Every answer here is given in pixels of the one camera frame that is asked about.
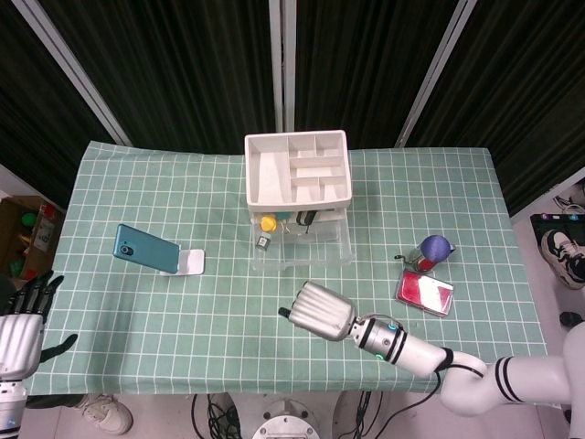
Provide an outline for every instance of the robot finger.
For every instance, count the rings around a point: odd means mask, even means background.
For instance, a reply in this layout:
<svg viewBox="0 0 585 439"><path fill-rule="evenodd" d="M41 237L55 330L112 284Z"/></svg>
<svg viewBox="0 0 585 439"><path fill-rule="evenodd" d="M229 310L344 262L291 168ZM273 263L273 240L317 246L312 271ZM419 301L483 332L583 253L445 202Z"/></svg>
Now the robot finger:
<svg viewBox="0 0 585 439"><path fill-rule="evenodd" d="M30 288L27 291L25 296L25 302L23 303L23 309L20 311L21 313L33 313L33 308L35 306L35 302L39 298L39 296L43 293L43 290L47 288L48 280L53 277L53 271L49 270L42 276L40 276L36 282L31 284Z"/></svg>
<svg viewBox="0 0 585 439"><path fill-rule="evenodd" d="M16 288L7 277L0 274L0 316L10 311L15 300Z"/></svg>
<svg viewBox="0 0 585 439"><path fill-rule="evenodd" d="M34 277L20 288L14 295L13 300L10 304L10 309L7 310L6 314L20 314L22 305L25 302L28 291L38 282L38 278Z"/></svg>
<svg viewBox="0 0 585 439"><path fill-rule="evenodd" d="M47 323L48 312L53 305L53 296L57 292L57 288L63 282L65 277L57 276L55 279L51 281L46 288L43 289L42 294L38 297L37 303L33 308L33 313L42 314L43 315L43 323Z"/></svg>
<svg viewBox="0 0 585 439"><path fill-rule="evenodd" d="M77 338L77 334L71 334L60 345L56 345L53 348L43 349L40 353L40 362L44 363L45 361L49 361L50 359L67 352L75 344Z"/></svg>

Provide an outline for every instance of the tablecloth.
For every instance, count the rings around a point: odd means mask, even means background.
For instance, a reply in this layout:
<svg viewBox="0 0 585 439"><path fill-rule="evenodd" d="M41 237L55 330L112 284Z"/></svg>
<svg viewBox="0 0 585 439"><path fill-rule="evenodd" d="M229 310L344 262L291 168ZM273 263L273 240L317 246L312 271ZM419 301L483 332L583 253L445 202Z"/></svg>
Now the tablecloth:
<svg viewBox="0 0 585 439"><path fill-rule="evenodd" d="M357 150L348 210L355 260L343 267L250 268L243 156L178 154L91 142L54 262L65 275L44 346L73 349L41 365L32 393L429 391L433 382L277 316L306 279L360 314L401 320L412 336L486 362L546 352L491 157L481 148ZM184 249L205 273L163 277L112 257L125 223ZM454 285L445 318L398 302L395 254L426 236L457 246L431 275Z"/></svg>

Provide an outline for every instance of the cardboard box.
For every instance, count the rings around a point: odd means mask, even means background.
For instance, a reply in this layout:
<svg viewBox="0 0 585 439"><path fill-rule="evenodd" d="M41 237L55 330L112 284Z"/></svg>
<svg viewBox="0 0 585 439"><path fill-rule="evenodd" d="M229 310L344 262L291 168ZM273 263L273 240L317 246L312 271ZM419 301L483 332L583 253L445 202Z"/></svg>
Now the cardboard box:
<svg viewBox="0 0 585 439"><path fill-rule="evenodd" d="M25 213L37 213L32 230L22 224ZM30 280L53 265L65 215L41 197L9 197L0 200L0 274L12 277L10 263L24 259L19 279ZM21 237L30 237L27 245Z"/></svg>

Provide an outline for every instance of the yellow bottle cap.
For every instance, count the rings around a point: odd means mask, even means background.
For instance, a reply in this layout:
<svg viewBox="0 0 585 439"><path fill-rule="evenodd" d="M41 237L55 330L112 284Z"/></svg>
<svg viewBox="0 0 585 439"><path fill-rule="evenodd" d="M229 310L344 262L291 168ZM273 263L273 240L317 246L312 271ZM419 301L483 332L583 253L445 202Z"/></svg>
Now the yellow bottle cap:
<svg viewBox="0 0 585 439"><path fill-rule="evenodd" d="M262 217L260 227L262 231L270 233L271 231L276 230L276 228L278 227L278 222L276 222L276 219L273 216Z"/></svg>

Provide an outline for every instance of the sneaker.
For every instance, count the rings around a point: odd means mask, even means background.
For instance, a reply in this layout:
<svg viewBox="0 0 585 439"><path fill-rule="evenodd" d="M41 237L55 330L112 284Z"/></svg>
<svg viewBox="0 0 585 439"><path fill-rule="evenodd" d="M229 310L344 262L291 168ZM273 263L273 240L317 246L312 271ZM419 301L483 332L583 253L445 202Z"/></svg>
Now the sneaker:
<svg viewBox="0 0 585 439"><path fill-rule="evenodd" d="M111 395L88 394L75 406L75 410L104 433L121 435L133 424L128 407L117 402Z"/></svg>
<svg viewBox="0 0 585 439"><path fill-rule="evenodd" d="M547 231L540 241L540 252L564 285L571 290L585 286L585 254L566 234Z"/></svg>

